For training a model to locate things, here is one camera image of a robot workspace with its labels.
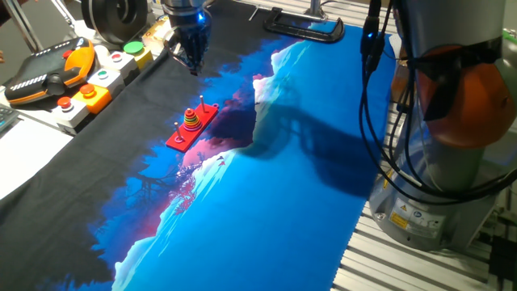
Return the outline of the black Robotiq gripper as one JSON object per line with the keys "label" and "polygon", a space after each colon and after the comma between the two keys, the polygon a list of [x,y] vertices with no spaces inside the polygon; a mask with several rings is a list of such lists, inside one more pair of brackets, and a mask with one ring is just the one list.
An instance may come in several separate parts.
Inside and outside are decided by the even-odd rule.
{"label": "black Robotiq gripper", "polygon": [[[190,14],[168,15],[171,30],[166,37],[167,47],[174,46],[174,59],[189,72],[198,76],[204,66],[204,54],[208,50],[212,28],[212,15],[206,10]],[[185,49],[192,47],[192,61]]]}

